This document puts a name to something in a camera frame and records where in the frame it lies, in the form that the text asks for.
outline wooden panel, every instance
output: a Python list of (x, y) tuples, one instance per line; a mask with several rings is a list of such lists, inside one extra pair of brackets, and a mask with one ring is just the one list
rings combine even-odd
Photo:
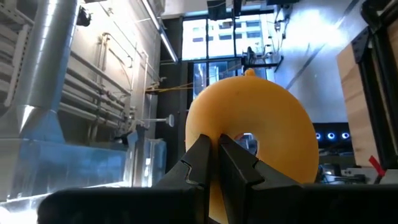
[(348, 45), (337, 56), (341, 85), (345, 98), (349, 130), (356, 164), (371, 166), (369, 158), (378, 160), (376, 144), (369, 119), (359, 68), (354, 60), (353, 48)]

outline black frame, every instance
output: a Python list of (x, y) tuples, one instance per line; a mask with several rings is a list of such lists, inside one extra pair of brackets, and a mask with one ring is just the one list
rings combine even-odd
[[(398, 69), (387, 28), (398, 19), (398, 3), (395, 2), (378, 16), (377, 11), (386, 7), (389, 1), (382, 3), (370, 0), (363, 3), (361, 14), (368, 27), (352, 41), (352, 46), (361, 75), (380, 165), (383, 169), (396, 169), (398, 153), (394, 148), (394, 142), (398, 143)], [(380, 86), (375, 67), (378, 70)]]

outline pipe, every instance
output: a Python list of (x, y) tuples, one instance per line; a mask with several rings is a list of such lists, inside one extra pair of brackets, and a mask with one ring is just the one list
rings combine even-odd
[(148, 73), (148, 57), (146, 59), (146, 64), (145, 64), (145, 77), (144, 77), (144, 89), (142, 93), (142, 111), (141, 111), (141, 119), (144, 119), (144, 110), (145, 110), (145, 97), (146, 97), (146, 90), (147, 90), (147, 73)]
[(76, 78), (77, 80), (81, 81), (82, 83), (88, 85), (90, 88), (93, 88), (94, 90), (100, 91), (102, 90), (102, 88), (93, 80), (90, 80), (86, 77), (84, 77), (83, 75), (80, 75), (79, 73), (77, 73), (76, 71), (74, 71), (71, 68), (67, 68), (67, 73), (73, 77)]
[(114, 85), (116, 88), (118, 88), (123, 94), (129, 95), (130, 93), (123, 88), (121, 85), (119, 85), (117, 82), (115, 82), (112, 78), (110, 78), (107, 74), (105, 74), (103, 71), (101, 71), (97, 66), (93, 65), (92, 63), (86, 61), (84, 58), (76, 54), (76, 52), (70, 52), (70, 55), (82, 63), (84, 66), (88, 67), (90, 70), (94, 71), (97, 75), (105, 79), (106, 81), (110, 82), (110, 84)]
[(77, 0), (43, 0), (16, 88), (14, 104), (57, 111), (78, 14)]
[(113, 36), (112, 34), (110, 34), (110, 33), (108, 33), (108, 32), (105, 32), (105, 33), (103, 33), (102, 35), (105, 36), (105, 37), (108, 37), (108, 36), (111, 37), (111, 38), (115, 41), (115, 43), (124, 51), (124, 53), (126, 53), (127, 57), (128, 57), (129, 59), (131, 59), (131, 65), (130, 65), (129, 68), (132, 68), (132, 56), (129, 54), (129, 52), (127, 52), (127, 50), (124, 49), (124, 48), (122, 47), (122, 45), (118, 42), (118, 40), (116, 40), (116, 39), (114, 38), (114, 36)]
[[(73, 93), (70, 93), (70, 92), (67, 92), (67, 91), (63, 91), (63, 92), (62, 92), (62, 95), (63, 95), (66, 99), (72, 100), (73, 102), (78, 103), (78, 104), (80, 104), (80, 105), (82, 105), (82, 106), (85, 106), (85, 107), (87, 107), (87, 108), (89, 108), (89, 109), (91, 109), (91, 110), (98, 110), (98, 107), (97, 107), (94, 103), (91, 103), (91, 102), (89, 102), (89, 101), (87, 101), (87, 100), (84, 100), (84, 99), (80, 98), (79, 96), (74, 95)], [(121, 116), (119, 116), (119, 115), (117, 115), (116, 113), (113, 113), (113, 112), (111, 112), (111, 111), (109, 111), (109, 110), (106, 110), (106, 109), (104, 109), (104, 108), (100, 108), (100, 109), (99, 109), (99, 112), (100, 112), (100, 113), (103, 113), (103, 114), (106, 114), (106, 115), (109, 116), (111, 119), (116, 119), (116, 120), (119, 120), (119, 121), (124, 121), (124, 119), (123, 119)]]
[[(31, 26), (33, 26), (35, 23), (34, 23), (34, 21), (32, 20), (32, 19), (30, 19), (29, 17), (27, 17), (25, 14), (23, 14), (21, 11), (19, 11), (19, 10), (15, 10), (15, 12), (16, 12), (16, 14), (18, 15), (18, 16), (21, 16), (29, 25), (31, 25)], [(85, 59), (83, 59), (83, 58), (81, 58), (79, 55), (77, 55), (74, 51), (71, 51), (71, 54), (70, 54), (73, 58), (75, 58), (76, 60), (78, 60), (79, 62), (81, 62), (83, 65), (86, 65), (88, 68), (90, 68), (90, 69), (92, 69), (92, 70), (94, 70), (94, 72), (97, 72), (95, 69), (97, 69), (98, 70), (98, 68), (96, 68), (93, 64), (91, 64), (91, 63), (89, 63), (89, 62), (87, 62)], [(75, 72), (75, 71), (73, 71), (72, 69), (68, 69), (68, 73), (71, 75), (71, 76), (73, 76), (74, 78), (76, 78), (76, 79), (78, 79), (79, 81), (81, 81), (81, 82), (83, 82), (83, 83), (85, 83), (85, 82), (89, 82), (90, 80), (89, 79), (87, 79), (87, 78), (85, 78), (85, 77), (83, 77), (83, 76), (81, 76), (79, 73), (77, 73), (77, 72)], [(121, 87), (120, 85), (118, 85), (118, 84), (116, 83), (116, 87), (118, 87), (118, 88), (122, 88), (122, 90), (121, 91), (124, 91), (124, 93), (126, 93), (127, 92), (127, 94), (128, 94), (128, 91), (127, 90), (125, 90), (123, 87)], [(118, 101), (118, 103), (119, 104), (121, 104), (122, 106), (124, 106), (124, 102), (122, 102), (122, 101), (120, 101), (114, 94), (112, 94), (112, 93), (110, 93), (110, 92), (107, 92), (107, 95), (111, 98), (111, 100), (116, 100), (116, 101)]]
[(72, 87), (72, 88), (74, 88), (74, 89), (76, 89), (76, 90), (78, 90), (78, 91), (80, 91), (80, 92), (82, 92), (83, 94), (86, 94), (89, 97), (92, 97), (92, 98), (97, 99), (97, 100), (101, 100), (102, 102), (106, 103), (107, 105), (112, 106), (113, 108), (115, 108), (117, 110), (123, 111), (123, 109), (124, 109), (123, 106), (117, 104), (115, 101), (111, 101), (111, 100), (109, 100), (107, 98), (104, 98), (101, 95), (99, 95), (97, 92), (95, 92), (95, 91), (93, 91), (93, 90), (91, 90), (89, 88), (86, 88), (84, 86), (81, 86), (81, 85), (71, 81), (68, 78), (65, 79), (65, 84), (70, 86), (70, 87)]
[[(95, 121), (97, 119), (97, 117), (94, 114), (89, 113), (87, 111), (83, 111), (83, 110), (78, 109), (76, 107), (67, 105), (65, 103), (60, 103), (59, 108), (62, 111), (65, 111), (65, 112), (70, 113), (70, 114), (74, 114), (76, 116), (79, 116), (81, 118), (85, 118), (85, 119), (90, 120), (90, 121)], [(109, 127), (112, 127), (112, 128), (117, 128), (118, 127), (118, 124), (116, 124), (115, 122), (108, 121), (108, 120), (106, 120), (104, 118), (99, 118), (98, 121), (99, 121), (99, 123), (105, 124), (105, 125), (107, 125)]]
[[(108, 15), (109, 18), (111, 18), (111, 13), (110, 13), (109, 11), (107, 11), (107, 10), (105, 9), (105, 7), (104, 7), (101, 3), (99, 3), (99, 4), (100, 4), (100, 6), (102, 7), (103, 11), (106, 13), (106, 15)], [(132, 47), (134, 50), (136, 50), (136, 52), (138, 53), (138, 55), (140, 56), (140, 58), (143, 58), (142, 55), (141, 55), (141, 52), (138, 52), (137, 47), (136, 47), (134, 44), (131, 43), (130, 39), (129, 39), (129, 38), (127, 37), (127, 35), (123, 32), (123, 30), (119, 27), (118, 23), (115, 22), (112, 18), (111, 18), (111, 20), (113, 21), (113, 24), (116, 26), (116, 28), (118, 28), (118, 30), (120, 31), (120, 33), (122, 33), (122, 35), (124, 36), (124, 38), (129, 42), (129, 44), (131, 45), (131, 47)], [(142, 53), (144, 53), (146, 57), (149, 57), (149, 56), (148, 56), (148, 53), (147, 53), (144, 49), (142, 49)], [(160, 81), (159, 74), (154, 70), (154, 68), (153, 68), (152, 66), (149, 65), (149, 67), (152, 69), (152, 71), (155, 72), (156, 78), (158, 79), (158, 81)]]
[(96, 91), (99, 91), (100, 93), (106, 95), (111, 101), (115, 101), (117, 104), (121, 105), (121, 108), (124, 106), (124, 102), (119, 100), (117, 96), (115, 96), (113, 93), (106, 91), (102, 86), (100, 86), (98, 83), (94, 82), (93, 80), (90, 80), (83, 75), (80, 75), (78, 72), (74, 71), (71, 68), (67, 69), (67, 73), (72, 76), (73, 78), (76, 78), (77, 80), (81, 81), (82, 83), (88, 85), (89, 87), (93, 88)]

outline light fixture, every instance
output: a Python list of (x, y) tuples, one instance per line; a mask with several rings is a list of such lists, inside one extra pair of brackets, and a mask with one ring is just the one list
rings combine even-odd
[(158, 22), (158, 20), (157, 20), (157, 18), (155, 16), (154, 11), (152, 10), (152, 7), (150, 6), (148, 0), (142, 0), (142, 3), (144, 4), (144, 7), (147, 9), (149, 17), (152, 20), (152, 22), (154, 23), (156, 29), (159, 30), (160, 29), (160, 24), (159, 24), (159, 22)]
[(169, 40), (168, 40), (168, 38), (166, 36), (166, 33), (164, 32), (163, 29), (160, 30), (160, 38), (162, 38), (163, 44), (166, 47), (167, 51), (169, 52), (173, 62), (177, 63), (178, 62), (178, 58), (177, 58), (177, 56), (176, 56), (176, 54), (175, 54), (175, 52), (173, 50), (173, 47), (170, 44), (170, 42), (169, 42)]
[(163, 44), (165, 45), (167, 51), (169, 52), (169, 55), (171, 56), (172, 60), (174, 63), (178, 62), (178, 58), (177, 55), (175, 54), (172, 45), (170, 44), (166, 33), (164, 32), (163, 27), (160, 26), (159, 21), (156, 18), (155, 12), (152, 9), (152, 7), (150, 6), (148, 0), (142, 0), (142, 3), (144, 4), (145, 9), (147, 10), (149, 17), (151, 19), (151, 21), (154, 23), (156, 29), (158, 30), (158, 32), (160, 33), (160, 38), (162, 39)]
[(328, 134), (328, 139), (330, 139), (330, 140), (334, 139), (335, 137), (336, 137), (336, 136), (335, 136), (334, 133), (329, 133), (329, 134)]
[(343, 139), (348, 139), (349, 138), (349, 134), (348, 133), (343, 133), (343, 134), (341, 134), (341, 137)]

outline concrete wall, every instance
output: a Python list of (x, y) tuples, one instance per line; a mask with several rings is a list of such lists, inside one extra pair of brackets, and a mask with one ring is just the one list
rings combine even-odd
[[(19, 0), (19, 10), (30, 17), (34, 16), (35, 3), (33, 0)], [(102, 33), (109, 32), (122, 45), (122, 47), (134, 59), (132, 68), (123, 70), (120, 61), (121, 58), (125, 64), (130, 63), (127, 55), (115, 43), (114, 40), (109, 41), (109, 48), (111, 50), (107, 53), (106, 70), (104, 71), (114, 81), (126, 89), (132, 89), (132, 104), (137, 108), (136, 118), (154, 118), (156, 113), (157, 97), (145, 96), (145, 86), (149, 86), (153, 80), (157, 80), (160, 62), (160, 36), (156, 31), (153, 23), (147, 14), (145, 7), (141, 1), (106, 1), (102, 2), (106, 10), (112, 9), (114, 16), (109, 18), (103, 8), (98, 3), (90, 3), (83, 5), (92, 13), (92, 22), (88, 27), (77, 27), (75, 36), (73, 38), (72, 50), (78, 55), (82, 56), (89, 62), (97, 65), (99, 55), (99, 37)], [(122, 28), (122, 32), (114, 25), (114, 22)], [(87, 69), (80, 62), (74, 58), (70, 58), (68, 66), (78, 73), (96, 80), (96, 74)], [(122, 94), (118, 93), (108, 82), (104, 81), (103, 85), (115, 95), (123, 98)], [(87, 96), (68, 88), (65, 89), (79, 94), (81, 97)], [(65, 138), (68, 142), (75, 144), (85, 144), (87, 142), (87, 132), (90, 126), (89, 121), (77, 118), (74, 115), (59, 112), (60, 123), (64, 131)], [(148, 138), (155, 136), (155, 124), (150, 125), (147, 132)], [(101, 128), (99, 130), (99, 141), (106, 141), (114, 132), (113, 129)]]
[(294, 5), (282, 47), (285, 60), (273, 75), (313, 122), (347, 122), (336, 56), (366, 26), (361, 3), (301, 0)]

